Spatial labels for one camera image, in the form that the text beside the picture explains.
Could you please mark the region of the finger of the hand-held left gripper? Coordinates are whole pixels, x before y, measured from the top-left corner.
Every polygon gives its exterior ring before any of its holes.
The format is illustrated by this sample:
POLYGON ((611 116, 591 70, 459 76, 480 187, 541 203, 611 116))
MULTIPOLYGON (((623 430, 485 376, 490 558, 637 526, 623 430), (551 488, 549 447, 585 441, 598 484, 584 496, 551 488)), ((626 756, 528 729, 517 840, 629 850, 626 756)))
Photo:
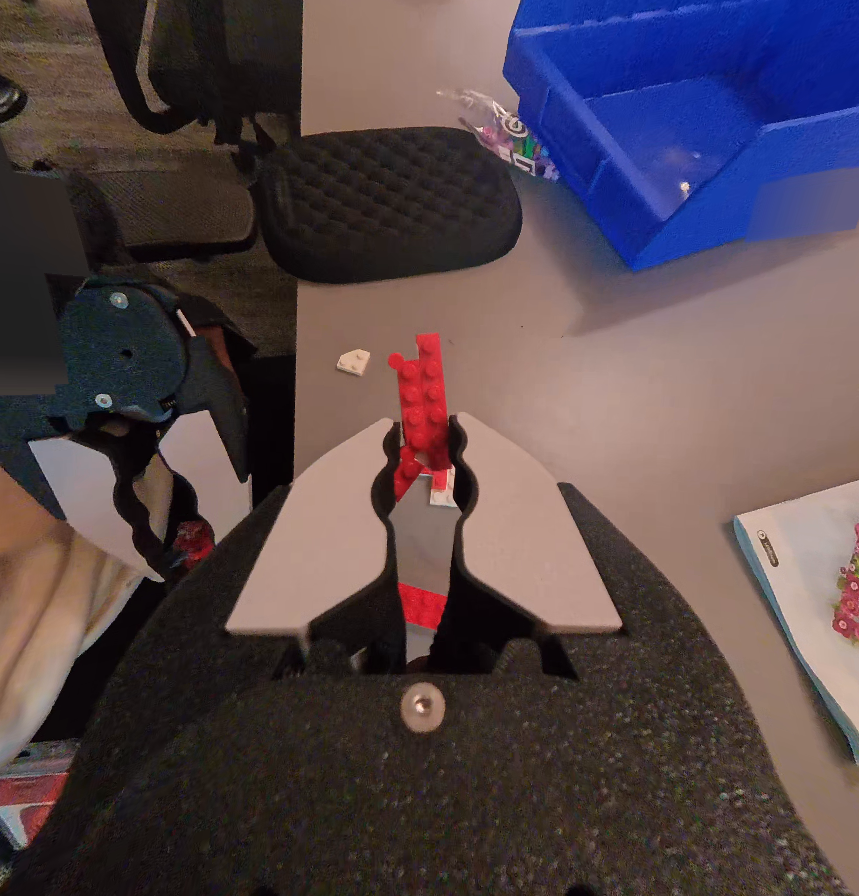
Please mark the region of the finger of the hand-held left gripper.
POLYGON ((253 509, 252 478, 238 480, 211 415, 203 410, 178 417, 159 451, 167 467, 193 488, 199 514, 210 524, 215 544, 221 543, 253 509))
POLYGON ((163 582, 174 477, 153 433, 76 433, 29 442, 62 510, 83 538, 163 582))

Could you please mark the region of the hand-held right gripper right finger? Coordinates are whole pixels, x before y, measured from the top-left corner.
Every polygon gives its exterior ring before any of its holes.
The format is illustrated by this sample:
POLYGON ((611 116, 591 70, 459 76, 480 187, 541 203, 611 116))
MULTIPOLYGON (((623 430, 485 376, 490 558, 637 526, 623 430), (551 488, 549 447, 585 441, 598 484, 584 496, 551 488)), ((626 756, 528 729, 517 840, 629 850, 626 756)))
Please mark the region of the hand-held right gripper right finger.
POLYGON ((450 421, 461 510, 447 622, 485 636, 600 634, 623 622, 557 480, 467 412, 450 421))

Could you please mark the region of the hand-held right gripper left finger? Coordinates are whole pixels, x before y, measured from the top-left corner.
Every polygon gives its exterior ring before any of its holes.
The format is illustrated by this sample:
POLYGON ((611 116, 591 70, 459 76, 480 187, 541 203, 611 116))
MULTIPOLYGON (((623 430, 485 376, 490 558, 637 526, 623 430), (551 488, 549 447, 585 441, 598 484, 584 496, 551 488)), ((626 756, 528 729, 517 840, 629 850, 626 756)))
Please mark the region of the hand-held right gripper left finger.
POLYGON ((394 474, 400 426, 382 418, 312 463, 289 489, 226 630, 299 639, 370 639, 367 598, 396 579, 394 474))

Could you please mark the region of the red toy brick assembly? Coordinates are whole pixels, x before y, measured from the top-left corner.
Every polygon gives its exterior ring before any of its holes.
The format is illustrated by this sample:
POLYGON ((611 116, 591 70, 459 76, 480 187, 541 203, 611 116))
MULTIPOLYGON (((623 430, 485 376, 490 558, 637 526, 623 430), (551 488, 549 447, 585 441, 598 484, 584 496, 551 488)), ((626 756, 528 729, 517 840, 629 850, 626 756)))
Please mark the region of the red toy brick assembly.
POLYGON ((394 474, 397 500, 420 476, 452 466, 441 340, 436 332, 416 336, 418 357, 388 357, 397 375, 401 407, 401 446, 394 474))

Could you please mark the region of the crinkled red printed plastic bag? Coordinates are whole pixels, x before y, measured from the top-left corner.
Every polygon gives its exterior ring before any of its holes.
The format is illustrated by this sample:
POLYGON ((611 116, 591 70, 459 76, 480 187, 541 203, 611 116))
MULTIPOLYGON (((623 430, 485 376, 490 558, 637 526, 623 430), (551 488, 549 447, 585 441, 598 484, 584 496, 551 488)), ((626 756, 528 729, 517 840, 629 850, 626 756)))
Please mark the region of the crinkled red printed plastic bag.
POLYGON ((167 555, 172 575, 186 574, 198 566, 215 547, 211 524, 204 519, 182 521, 167 555))

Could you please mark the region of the red toy brick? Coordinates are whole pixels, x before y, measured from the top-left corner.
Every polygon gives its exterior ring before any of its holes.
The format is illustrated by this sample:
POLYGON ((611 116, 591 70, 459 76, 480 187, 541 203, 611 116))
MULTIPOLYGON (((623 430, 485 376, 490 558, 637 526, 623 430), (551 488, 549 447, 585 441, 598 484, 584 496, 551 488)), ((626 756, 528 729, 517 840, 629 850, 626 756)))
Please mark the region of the red toy brick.
POLYGON ((405 622, 437 631, 446 608, 447 596, 406 584, 398 583, 398 591, 405 622))

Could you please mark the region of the person's beige clothing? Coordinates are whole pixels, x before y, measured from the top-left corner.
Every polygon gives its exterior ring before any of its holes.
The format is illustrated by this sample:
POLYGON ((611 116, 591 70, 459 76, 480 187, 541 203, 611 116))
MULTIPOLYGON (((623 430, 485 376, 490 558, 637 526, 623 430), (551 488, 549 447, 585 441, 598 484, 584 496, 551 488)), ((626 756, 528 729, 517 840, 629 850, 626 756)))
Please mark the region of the person's beige clothing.
POLYGON ((31 743, 77 657, 143 580, 0 466, 0 769, 31 743))

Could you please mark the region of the black office chair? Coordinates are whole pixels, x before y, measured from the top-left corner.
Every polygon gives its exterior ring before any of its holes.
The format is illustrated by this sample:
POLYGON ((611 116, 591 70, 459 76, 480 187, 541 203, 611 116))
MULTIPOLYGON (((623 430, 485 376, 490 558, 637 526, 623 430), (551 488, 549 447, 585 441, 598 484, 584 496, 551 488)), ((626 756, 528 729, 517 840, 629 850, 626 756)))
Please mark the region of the black office chair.
POLYGON ((131 118, 167 136, 213 127, 232 150, 237 180, 191 168, 99 175, 127 252, 142 263, 207 259, 256 242, 249 190, 275 139, 259 117, 300 136, 301 1, 89 1, 119 95, 131 118))

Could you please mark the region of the white instruction booklet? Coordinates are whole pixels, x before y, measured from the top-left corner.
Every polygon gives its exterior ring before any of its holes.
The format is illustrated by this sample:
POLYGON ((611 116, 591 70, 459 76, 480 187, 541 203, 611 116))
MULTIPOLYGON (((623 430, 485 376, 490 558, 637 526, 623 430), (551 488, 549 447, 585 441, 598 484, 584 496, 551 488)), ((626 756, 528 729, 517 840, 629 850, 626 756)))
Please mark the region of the white instruction booklet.
POLYGON ((859 765, 859 480, 739 515, 733 526, 859 765))

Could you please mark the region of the black quilted pad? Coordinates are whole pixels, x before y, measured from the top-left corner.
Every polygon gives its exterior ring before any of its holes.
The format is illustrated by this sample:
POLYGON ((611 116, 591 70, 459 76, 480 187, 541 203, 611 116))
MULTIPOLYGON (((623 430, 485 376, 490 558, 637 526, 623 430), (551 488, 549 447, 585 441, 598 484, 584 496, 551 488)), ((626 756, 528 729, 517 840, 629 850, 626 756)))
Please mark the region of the black quilted pad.
POLYGON ((509 253, 523 227, 508 166, 461 129, 316 133, 277 147, 256 171, 267 250, 311 283, 476 267, 509 253))

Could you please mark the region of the red white printed box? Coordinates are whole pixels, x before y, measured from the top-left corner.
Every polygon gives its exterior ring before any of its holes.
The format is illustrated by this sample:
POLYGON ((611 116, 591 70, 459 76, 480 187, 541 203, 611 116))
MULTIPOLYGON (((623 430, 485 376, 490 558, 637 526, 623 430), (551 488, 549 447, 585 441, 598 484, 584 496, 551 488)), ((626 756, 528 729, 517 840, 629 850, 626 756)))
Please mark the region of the red white printed box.
POLYGON ((38 741, 0 769, 0 841, 25 849, 59 800, 80 741, 38 741))

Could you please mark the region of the clear bag of colourful bricks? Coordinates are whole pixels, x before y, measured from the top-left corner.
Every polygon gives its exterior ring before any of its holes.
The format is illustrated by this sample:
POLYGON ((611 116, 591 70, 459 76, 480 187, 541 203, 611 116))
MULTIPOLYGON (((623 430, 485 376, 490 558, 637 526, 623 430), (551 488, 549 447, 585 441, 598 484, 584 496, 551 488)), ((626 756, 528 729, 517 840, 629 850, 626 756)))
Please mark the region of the clear bag of colourful bricks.
POLYGON ((550 183, 560 180, 547 148, 516 113, 497 100, 468 89, 441 90, 435 95, 455 107, 459 124, 504 163, 550 183))

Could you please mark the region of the blue plastic storage bin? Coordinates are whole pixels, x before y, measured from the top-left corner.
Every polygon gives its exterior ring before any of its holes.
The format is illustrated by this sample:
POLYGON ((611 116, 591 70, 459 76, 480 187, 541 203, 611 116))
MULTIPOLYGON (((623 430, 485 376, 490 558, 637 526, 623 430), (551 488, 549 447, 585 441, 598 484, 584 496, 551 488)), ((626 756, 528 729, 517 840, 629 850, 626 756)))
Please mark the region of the blue plastic storage bin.
POLYGON ((633 271, 859 223, 859 1, 522 2, 503 76, 633 271))

